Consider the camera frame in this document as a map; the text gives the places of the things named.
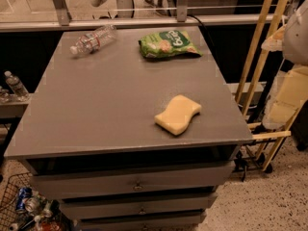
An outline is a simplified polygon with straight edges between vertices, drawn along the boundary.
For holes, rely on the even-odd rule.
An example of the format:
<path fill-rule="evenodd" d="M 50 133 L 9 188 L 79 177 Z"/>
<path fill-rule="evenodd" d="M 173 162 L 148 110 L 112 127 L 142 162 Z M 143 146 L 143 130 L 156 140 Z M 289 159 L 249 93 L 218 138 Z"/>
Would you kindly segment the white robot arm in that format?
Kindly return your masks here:
<path fill-rule="evenodd" d="M 281 51 L 283 58 L 294 64 L 287 73 L 277 74 L 269 92 L 262 124 L 274 130 L 284 126 L 308 100 L 308 0 L 262 43 L 262 48 Z"/>

